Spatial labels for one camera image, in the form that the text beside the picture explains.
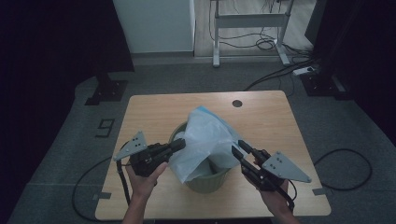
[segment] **white plastic bag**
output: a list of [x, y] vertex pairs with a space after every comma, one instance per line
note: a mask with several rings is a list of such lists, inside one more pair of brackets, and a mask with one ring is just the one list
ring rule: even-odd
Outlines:
[[190, 112], [186, 132], [178, 133], [175, 139], [178, 138], [186, 140], [186, 147], [170, 158], [169, 167], [181, 183], [212, 175], [208, 160], [219, 168], [233, 168], [239, 164], [233, 156], [232, 146], [239, 148], [237, 142], [241, 136], [204, 106]]

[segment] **metal frame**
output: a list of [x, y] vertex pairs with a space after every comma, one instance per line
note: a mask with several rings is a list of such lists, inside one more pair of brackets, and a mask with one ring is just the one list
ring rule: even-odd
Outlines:
[[251, 27], [280, 27], [279, 38], [274, 40], [277, 53], [284, 65], [289, 65], [290, 61], [283, 47], [283, 38], [285, 37], [288, 27], [291, 8], [294, 0], [290, 0], [288, 9], [285, 14], [280, 13], [264, 13], [251, 15], [220, 15], [219, 0], [216, 1], [215, 11], [215, 40], [213, 43], [213, 66], [220, 66], [219, 58], [219, 29], [222, 28], [251, 28]]

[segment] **wooden table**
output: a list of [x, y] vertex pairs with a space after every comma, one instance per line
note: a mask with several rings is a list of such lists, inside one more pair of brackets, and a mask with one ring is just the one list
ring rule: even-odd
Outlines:
[[[234, 107], [233, 101], [242, 102]], [[313, 189], [321, 189], [317, 172], [283, 91], [239, 91], [188, 94], [136, 95], [131, 97], [114, 148], [121, 146], [141, 130], [148, 144], [167, 143], [172, 131], [189, 113], [203, 105], [226, 120], [246, 141], [270, 154], [283, 152], [311, 178], [312, 182], [294, 181], [298, 190], [295, 216], [327, 216], [331, 212], [326, 195], [316, 196]], [[122, 219], [127, 204], [122, 184], [112, 161], [102, 192], [111, 193], [109, 199], [100, 199], [96, 217]], [[210, 194], [199, 194], [181, 184], [170, 169], [158, 179], [146, 209], [145, 218], [232, 218], [271, 217], [260, 194], [234, 167], [223, 186]], [[289, 188], [289, 195], [294, 190]]]

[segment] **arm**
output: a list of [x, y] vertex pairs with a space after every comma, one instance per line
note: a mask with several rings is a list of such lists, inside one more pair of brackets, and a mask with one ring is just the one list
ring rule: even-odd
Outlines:
[[[286, 192], [288, 191], [289, 181], [285, 182], [280, 186]], [[265, 205], [267, 205], [268, 210], [274, 215], [274, 217], [279, 220], [281, 224], [299, 224], [298, 219], [289, 210], [286, 199], [283, 198], [276, 191], [260, 191], [262, 200]]]
[[128, 210], [125, 213], [123, 224], [143, 223], [146, 204], [149, 200], [154, 186], [157, 184], [158, 177], [165, 171], [167, 163], [164, 162], [149, 176], [142, 177], [134, 174], [131, 166], [126, 166], [126, 171], [131, 181], [132, 198]]

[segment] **power strip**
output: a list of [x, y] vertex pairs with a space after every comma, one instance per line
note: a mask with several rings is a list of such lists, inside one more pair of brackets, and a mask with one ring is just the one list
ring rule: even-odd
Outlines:
[[313, 67], [309, 66], [309, 67], [305, 67], [305, 68], [296, 69], [293, 71], [293, 74], [295, 76], [300, 76], [300, 75], [307, 75], [307, 74], [310, 74], [313, 72], [315, 72], [315, 69]]

